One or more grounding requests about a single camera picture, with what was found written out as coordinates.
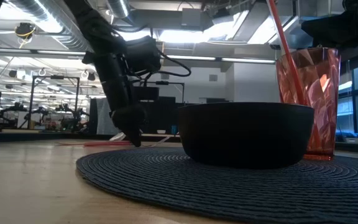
woven placemat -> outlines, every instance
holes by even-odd
[[[358,223],[358,159],[301,161],[275,170],[196,163],[182,148],[91,154],[84,179],[128,198],[247,223]]]

red straw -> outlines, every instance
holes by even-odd
[[[282,43],[284,51],[285,51],[285,56],[288,60],[289,66],[290,66],[292,78],[295,82],[294,83],[295,90],[296,90],[296,95],[298,97],[299,104],[308,106],[307,102],[305,101],[305,98],[303,97],[303,91],[302,91],[302,87],[301,87],[301,82],[299,80],[298,69],[296,69],[295,62],[292,59],[292,56],[290,53],[290,48],[288,47],[287,39],[285,38],[284,30],[281,25],[280,16],[278,15],[278,12],[277,12],[276,4],[274,3],[274,0],[267,0],[267,4],[269,5],[270,12],[273,15],[274,22],[276,23],[277,31],[278,31],[278,34],[281,39],[281,43]],[[314,140],[316,140],[315,143],[317,144],[317,147],[321,147],[320,136],[318,134],[318,129],[317,129],[316,125],[314,125],[314,128],[313,128],[313,136],[314,136]]]

desk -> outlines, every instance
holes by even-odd
[[[0,143],[0,223],[234,223],[133,202],[98,190],[81,179],[75,161],[87,154],[124,147],[57,146],[59,141],[85,140]]]

ductwork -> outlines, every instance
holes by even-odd
[[[111,14],[118,19],[123,19],[129,16],[131,7],[127,0],[107,0],[107,6]]]
[[[45,32],[63,34],[53,38],[68,50],[85,51],[89,49],[79,28],[54,0],[6,0],[6,2],[17,10],[28,14],[30,20]]]

red object on table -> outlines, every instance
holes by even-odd
[[[307,106],[314,108],[314,128],[305,159],[331,160],[334,156],[339,68],[336,49],[314,48],[291,53],[298,68]],[[301,104],[294,85],[288,57],[277,60],[277,80],[283,103]]]

